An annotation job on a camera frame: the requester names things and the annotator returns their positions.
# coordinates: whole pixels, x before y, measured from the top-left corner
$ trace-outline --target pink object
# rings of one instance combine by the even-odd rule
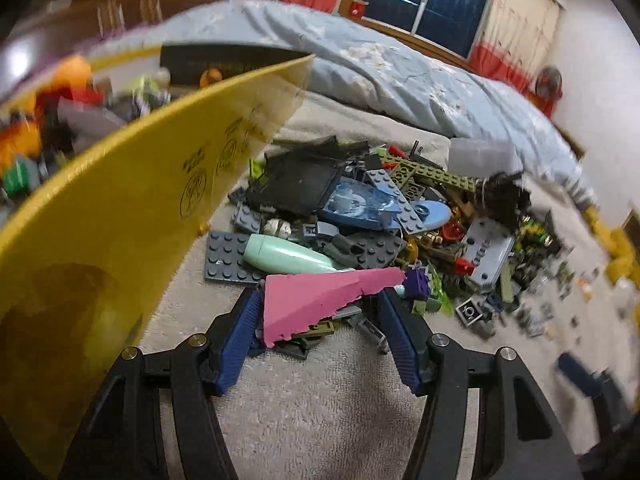
[[[270,274],[264,294],[264,343],[306,332],[310,325],[334,316],[339,308],[386,286],[401,285],[398,267],[324,274]]]

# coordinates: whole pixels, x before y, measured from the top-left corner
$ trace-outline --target red container on windowsill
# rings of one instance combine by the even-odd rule
[[[368,5],[369,2],[363,2],[362,0],[353,2],[349,8],[349,14],[352,18],[361,18],[364,16],[364,11],[367,9]]]

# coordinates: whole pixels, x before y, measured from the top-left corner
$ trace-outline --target yellow container wall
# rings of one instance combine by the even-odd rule
[[[130,124],[0,232],[0,415],[50,478],[199,224],[300,105],[310,60],[231,78]]]

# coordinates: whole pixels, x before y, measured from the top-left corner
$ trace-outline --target windowsill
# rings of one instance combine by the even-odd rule
[[[401,32],[400,30],[397,30],[395,28],[386,27],[382,23],[370,22],[369,20],[361,20],[360,18],[354,18],[353,16],[350,16],[348,12],[345,13],[345,14],[342,13],[342,10],[340,10],[340,14],[342,16],[344,16],[345,18],[351,20],[354,23],[359,23],[363,27],[372,28],[373,30],[377,30],[378,32],[382,32],[383,34],[386,34],[387,36],[391,36],[393,38],[396,38],[397,40],[399,40],[402,43],[404,43],[406,46],[408,46],[408,47],[410,47],[410,48],[412,48],[414,50],[417,50],[418,52],[420,52],[421,54],[424,54],[425,56],[433,57],[433,58],[438,59],[438,60],[440,60],[440,61],[442,61],[444,63],[450,64],[450,65],[453,65],[453,66],[457,66],[459,68],[463,68],[464,70],[467,70],[469,72],[473,72],[471,70],[471,68],[469,67],[469,63],[466,62],[465,59],[461,59],[458,56],[454,56],[453,54],[451,54],[447,50],[444,50],[443,48],[439,48],[436,45],[434,45],[433,43],[429,43],[428,41],[420,40],[419,38],[416,38],[415,36],[411,36],[407,32]]]

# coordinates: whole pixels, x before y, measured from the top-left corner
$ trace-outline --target window frame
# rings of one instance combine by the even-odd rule
[[[486,24],[486,19],[489,14],[489,9],[491,8],[491,2],[493,0],[486,0],[484,4],[484,10],[482,11],[482,17],[480,19],[480,23],[478,25],[478,30],[476,30],[476,35],[474,37],[474,42],[472,44],[471,50],[469,52],[469,57],[464,58],[459,54],[450,51],[449,49],[431,41],[422,36],[416,35],[417,25],[420,23],[422,19],[422,15],[424,13],[424,9],[427,6],[428,0],[421,0],[420,7],[418,8],[418,14],[416,15],[416,19],[414,21],[414,26],[412,27],[412,32],[407,32],[398,27],[394,27],[393,25],[389,25],[388,23],[379,22],[378,20],[373,20],[371,18],[362,17],[362,18],[354,18],[350,14],[351,4],[357,0],[341,0],[340,5],[338,6],[338,13],[345,18],[350,19],[353,22],[359,23],[364,27],[373,28],[383,34],[388,36],[393,36],[394,38],[402,41],[404,44],[407,44],[411,48],[418,50],[425,56],[434,57],[448,64],[452,64],[455,66],[459,66],[460,68],[464,68],[466,70],[470,70],[468,60],[473,52],[473,46],[478,42],[478,39],[481,35],[481,31],[484,29]]]

